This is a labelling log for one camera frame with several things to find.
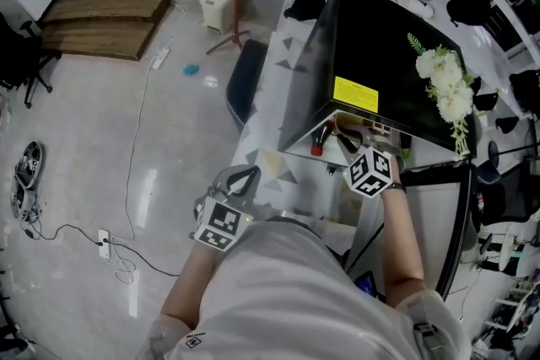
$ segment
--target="wooden pallet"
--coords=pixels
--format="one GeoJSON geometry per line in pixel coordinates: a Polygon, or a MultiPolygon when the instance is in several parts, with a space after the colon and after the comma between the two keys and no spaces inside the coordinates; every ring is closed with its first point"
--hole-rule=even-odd
{"type": "Polygon", "coordinates": [[[59,0],[43,19],[43,47],[138,61],[169,0],[59,0]]]}

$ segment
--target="yellow label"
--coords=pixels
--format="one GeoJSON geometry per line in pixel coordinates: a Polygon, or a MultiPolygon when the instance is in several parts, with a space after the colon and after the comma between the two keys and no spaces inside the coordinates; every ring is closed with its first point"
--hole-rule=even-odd
{"type": "Polygon", "coordinates": [[[334,99],[374,113],[379,112],[379,92],[345,78],[336,77],[334,99]]]}

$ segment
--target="white artificial flower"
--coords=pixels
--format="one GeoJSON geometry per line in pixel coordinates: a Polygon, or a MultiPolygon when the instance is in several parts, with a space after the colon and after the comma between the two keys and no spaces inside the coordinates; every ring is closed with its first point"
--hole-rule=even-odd
{"type": "Polygon", "coordinates": [[[435,69],[429,77],[437,92],[444,94],[449,91],[451,86],[462,80],[462,69],[457,62],[456,54],[453,52],[445,56],[438,56],[437,60],[440,61],[435,64],[435,69]]]}
{"type": "Polygon", "coordinates": [[[435,70],[435,65],[440,62],[435,50],[426,50],[424,54],[416,58],[416,70],[421,78],[428,78],[435,70]]]}
{"type": "Polygon", "coordinates": [[[438,94],[437,108],[444,121],[453,123],[473,112],[473,91],[463,80],[451,85],[443,94],[438,94]]]}

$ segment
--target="white floor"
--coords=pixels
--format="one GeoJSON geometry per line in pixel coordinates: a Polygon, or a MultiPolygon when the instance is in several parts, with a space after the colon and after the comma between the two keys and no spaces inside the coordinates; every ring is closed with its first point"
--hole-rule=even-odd
{"type": "MultiPolygon", "coordinates": [[[[176,1],[187,6],[186,27],[201,20],[193,0],[176,1]]],[[[145,72],[180,16],[171,9],[140,62],[65,55],[46,74],[51,94],[38,86],[30,110],[23,105],[24,89],[13,96],[11,119],[0,135],[0,267],[7,270],[0,282],[24,333],[63,360],[134,358],[175,279],[119,248],[138,272],[133,284],[122,284],[114,271],[122,266],[108,266],[97,247],[70,228],[55,241],[27,237],[9,205],[14,164],[29,142],[43,143],[45,236],[70,223],[94,239],[98,228],[106,228],[130,240],[124,200],[145,72]]],[[[269,40],[268,27],[251,22],[244,28],[269,40]]],[[[229,44],[204,54],[219,40],[201,25],[191,27],[176,36],[161,69],[148,77],[127,199],[135,231],[129,245],[171,273],[179,272],[192,246],[193,201],[230,164],[239,139],[224,101],[238,48],[229,44]],[[200,67],[197,75],[182,73],[190,63],[200,67]],[[216,87],[205,84],[208,76],[216,78],[216,87]]]]}

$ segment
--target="flower bouquet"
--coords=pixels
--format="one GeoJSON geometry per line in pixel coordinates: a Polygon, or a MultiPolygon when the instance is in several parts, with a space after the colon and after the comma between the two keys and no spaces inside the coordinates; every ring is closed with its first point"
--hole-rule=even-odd
{"type": "Polygon", "coordinates": [[[470,86],[474,78],[464,73],[455,51],[443,46],[426,50],[415,36],[409,33],[407,38],[418,53],[418,75],[429,79],[426,92],[437,104],[440,117],[452,124],[451,136],[456,140],[455,152],[464,157],[469,154],[465,117],[473,112],[473,90],[470,86]]]}

